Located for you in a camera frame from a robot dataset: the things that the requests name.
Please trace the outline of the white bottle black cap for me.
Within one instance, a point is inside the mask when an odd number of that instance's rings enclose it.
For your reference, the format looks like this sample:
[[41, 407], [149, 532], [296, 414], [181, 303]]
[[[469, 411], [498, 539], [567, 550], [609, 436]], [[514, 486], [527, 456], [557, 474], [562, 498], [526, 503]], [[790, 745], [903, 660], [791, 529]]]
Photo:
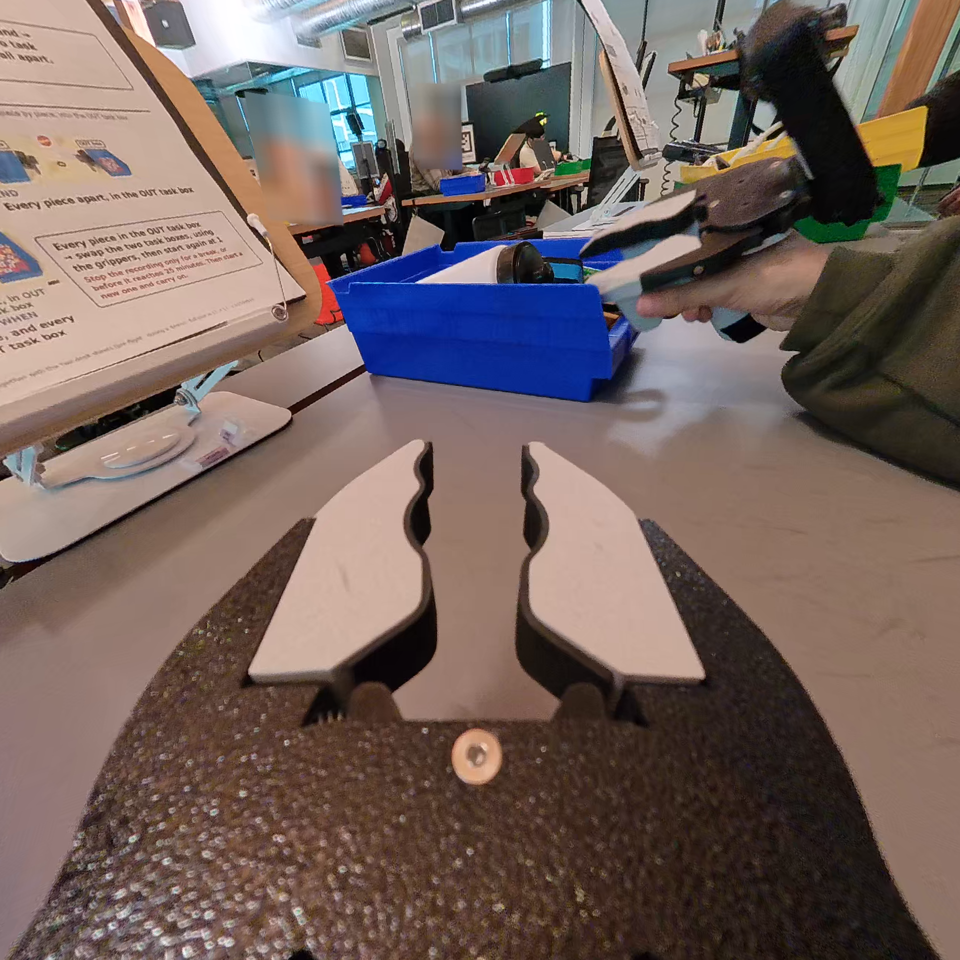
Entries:
[[555, 272], [527, 241], [501, 244], [435, 271], [416, 281], [419, 285], [544, 285], [556, 281]]

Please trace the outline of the orange traffic cone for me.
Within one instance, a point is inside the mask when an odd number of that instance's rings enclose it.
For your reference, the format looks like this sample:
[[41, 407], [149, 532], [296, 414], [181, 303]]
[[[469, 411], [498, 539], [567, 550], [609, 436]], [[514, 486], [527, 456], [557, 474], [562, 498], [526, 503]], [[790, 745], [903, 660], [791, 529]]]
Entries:
[[317, 276], [321, 293], [321, 306], [318, 311], [318, 317], [315, 320], [315, 325], [325, 329], [341, 325], [344, 322], [343, 311], [339, 305], [336, 294], [330, 286], [330, 273], [320, 259], [315, 263], [311, 262], [311, 265]]

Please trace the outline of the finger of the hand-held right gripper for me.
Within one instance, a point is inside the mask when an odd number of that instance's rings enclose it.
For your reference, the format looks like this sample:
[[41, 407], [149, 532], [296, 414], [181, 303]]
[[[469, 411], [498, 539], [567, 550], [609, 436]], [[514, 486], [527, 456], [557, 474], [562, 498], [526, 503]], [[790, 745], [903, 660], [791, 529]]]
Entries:
[[697, 253], [702, 247], [699, 236], [675, 234], [666, 239], [644, 242], [628, 252], [614, 266], [596, 274], [596, 290], [602, 302], [618, 306], [636, 306], [639, 298], [654, 289], [654, 280], [642, 279], [675, 259]]
[[666, 260], [700, 252], [703, 246], [697, 215], [698, 191], [683, 189], [619, 214], [596, 230], [580, 250], [580, 258], [629, 260], [663, 243]]

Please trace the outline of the instruction sheet on stand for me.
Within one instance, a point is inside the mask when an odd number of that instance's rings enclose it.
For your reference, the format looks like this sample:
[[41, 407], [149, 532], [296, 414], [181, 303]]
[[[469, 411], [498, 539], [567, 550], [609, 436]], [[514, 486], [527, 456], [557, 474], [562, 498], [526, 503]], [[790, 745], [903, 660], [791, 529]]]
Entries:
[[209, 109], [193, 82], [165, 55], [137, 35], [124, 30], [103, 2], [94, 10], [108, 14], [114, 31], [135, 50], [134, 59], [162, 90], [201, 158], [246, 219], [256, 213], [268, 229], [281, 261], [289, 306], [286, 322], [274, 320], [271, 309], [229, 325], [196, 333], [118, 364], [72, 379], [21, 400], [2, 404], [2, 455], [54, 438], [128, 403], [175, 387], [195, 375], [232, 362], [282, 336], [305, 329], [321, 305], [318, 279], [284, 222], [268, 215], [267, 204], [247, 164]]

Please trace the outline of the white stand base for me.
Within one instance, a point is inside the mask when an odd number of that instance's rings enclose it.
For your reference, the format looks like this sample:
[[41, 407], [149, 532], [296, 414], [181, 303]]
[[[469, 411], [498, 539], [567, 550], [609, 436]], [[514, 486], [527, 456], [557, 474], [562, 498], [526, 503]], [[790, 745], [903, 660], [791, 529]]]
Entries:
[[288, 426], [289, 410], [215, 391], [172, 404], [42, 463], [39, 484], [1, 483], [1, 557], [42, 560], [198, 479]]

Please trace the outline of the black office chair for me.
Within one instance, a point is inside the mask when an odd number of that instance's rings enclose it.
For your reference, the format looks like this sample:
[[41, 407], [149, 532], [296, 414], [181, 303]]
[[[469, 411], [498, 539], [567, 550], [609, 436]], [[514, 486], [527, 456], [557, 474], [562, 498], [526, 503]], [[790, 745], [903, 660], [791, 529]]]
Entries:
[[632, 203], [645, 200], [648, 180], [636, 178], [628, 189], [620, 190], [621, 180], [627, 174], [634, 174], [627, 153], [618, 137], [614, 135], [595, 136], [592, 141], [589, 179], [586, 185], [584, 208], [586, 210], [601, 206], [614, 193], [615, 202]]

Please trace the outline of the yellow plastic bin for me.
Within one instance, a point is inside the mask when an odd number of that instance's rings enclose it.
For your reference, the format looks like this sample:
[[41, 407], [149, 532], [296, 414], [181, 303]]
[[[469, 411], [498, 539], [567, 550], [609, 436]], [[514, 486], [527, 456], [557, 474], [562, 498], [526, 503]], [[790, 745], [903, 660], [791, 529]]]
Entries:
[[[926, 140], [929, 108], [916, 106], [857, 126], [858, 135], [874, 167], [898, 165], [902, 171], [920, 165]], [[682, 164], [677, 182], [696, 184], [717, 174], [764, 161], [787, 160], [796, 154], [794, 142], [781, 123], [763, 130], [744, 147], [714, 154], [700, 165]]]

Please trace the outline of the wooden top work desk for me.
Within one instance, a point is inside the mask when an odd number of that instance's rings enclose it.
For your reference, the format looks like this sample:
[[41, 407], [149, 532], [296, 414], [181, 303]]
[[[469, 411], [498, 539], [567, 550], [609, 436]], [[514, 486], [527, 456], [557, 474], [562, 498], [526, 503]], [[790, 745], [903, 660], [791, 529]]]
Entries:
[[533, 221], [547, 201], [570, 199], [571, 193], [587, 186], [590, 175], [537, 178], [526, 186], [488, 188], [470, 198], [424, 196], [399, 202], [396, 218], [389, 221], [387, 207], [364, 206], [347, 210], [339, 225], [293, 223], [289, 230], [309, 257], [321, 251], [334, 252], [354, 242], [368, 242], [391, 233], [394, 250], [402, 246], [410, 218], [423, 216], [444, 230], [441, 247], [451, 250], [459, 242], [495, 240], [534, 234]]

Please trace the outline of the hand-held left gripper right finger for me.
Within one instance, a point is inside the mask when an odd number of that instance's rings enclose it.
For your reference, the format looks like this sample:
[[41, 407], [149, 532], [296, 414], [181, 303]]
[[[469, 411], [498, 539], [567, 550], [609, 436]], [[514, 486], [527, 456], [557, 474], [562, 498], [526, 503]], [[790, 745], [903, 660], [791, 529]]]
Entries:
[[515, 653], [562, 699], [634, 686], [697, 687], [707, 672], [642, 523], [610, 488], [542, 441], [521, 450], [524, 500]]

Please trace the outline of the blue plastic bin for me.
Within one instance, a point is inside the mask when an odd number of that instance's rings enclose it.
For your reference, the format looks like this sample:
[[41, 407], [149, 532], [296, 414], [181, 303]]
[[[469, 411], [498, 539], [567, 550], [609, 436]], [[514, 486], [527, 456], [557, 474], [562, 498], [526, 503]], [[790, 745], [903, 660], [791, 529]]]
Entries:
[[639, 333], [608, 327], [585, 282], [426, 283], [495, 243], [429, 246], [330, 281], [366, 370], [379, 377], [589, 402]]

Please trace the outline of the grey hanging panel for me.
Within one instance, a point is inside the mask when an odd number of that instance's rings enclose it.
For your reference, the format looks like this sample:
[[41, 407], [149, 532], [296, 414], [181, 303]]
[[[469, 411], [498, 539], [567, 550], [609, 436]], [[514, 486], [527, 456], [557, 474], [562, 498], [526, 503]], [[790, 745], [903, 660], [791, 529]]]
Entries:
[[442, 246], [444, 240], [443, 228], [424, 216], [414, 215], [406, 228], [401, 255], [407, 257], [424, 249]]

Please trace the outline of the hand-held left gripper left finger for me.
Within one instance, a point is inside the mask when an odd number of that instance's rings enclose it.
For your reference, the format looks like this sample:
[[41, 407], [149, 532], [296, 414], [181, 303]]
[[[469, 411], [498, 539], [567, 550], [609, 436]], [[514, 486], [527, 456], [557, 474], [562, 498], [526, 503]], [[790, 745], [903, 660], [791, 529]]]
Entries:
[[430, 441], [411, 440], [315, 514], [248, 666], [251, 682], [397, 691], [425, 669], [437, 649], [424, 549], [433, 459]]

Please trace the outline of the black speaker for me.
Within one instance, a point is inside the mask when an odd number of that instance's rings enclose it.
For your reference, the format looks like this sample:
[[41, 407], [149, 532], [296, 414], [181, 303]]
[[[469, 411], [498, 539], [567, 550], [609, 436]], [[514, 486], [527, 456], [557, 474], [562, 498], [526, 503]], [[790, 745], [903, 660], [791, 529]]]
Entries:
[[146, 1], [142, 10], [153, 45], [157, 48], [184, 51], [196, 45], [183, 2]]

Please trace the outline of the black frame standing desk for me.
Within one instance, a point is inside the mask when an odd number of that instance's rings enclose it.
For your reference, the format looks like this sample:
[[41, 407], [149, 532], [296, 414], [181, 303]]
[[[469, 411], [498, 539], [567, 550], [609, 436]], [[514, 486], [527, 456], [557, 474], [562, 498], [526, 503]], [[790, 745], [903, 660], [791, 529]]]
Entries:
[[745, 146], [752, 136], [760, 131], [754, 123], [758, 101], [740, 91], [738, 50], [726, 50], [673, 62], [668, 66], [668, 74], [678, 81], [675, 102], [694, 104], [694, 141], [703, 141], [706, 107], [711, 91], [730, 90], [737, 95], [726, 141], [728, 148]]

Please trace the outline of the person's right hand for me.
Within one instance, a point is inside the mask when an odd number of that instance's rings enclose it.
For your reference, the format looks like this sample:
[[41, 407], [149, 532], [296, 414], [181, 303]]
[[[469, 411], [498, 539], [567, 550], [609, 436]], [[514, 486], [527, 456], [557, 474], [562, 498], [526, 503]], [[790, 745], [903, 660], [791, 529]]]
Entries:
[[642, 294], [642, 317], [710, 323], [721, 309], [750, 314], [768, 330], [790, 330], [803, 312], [832, 254], [830, 246], [791, 234], [744, 256], [727, 270]]

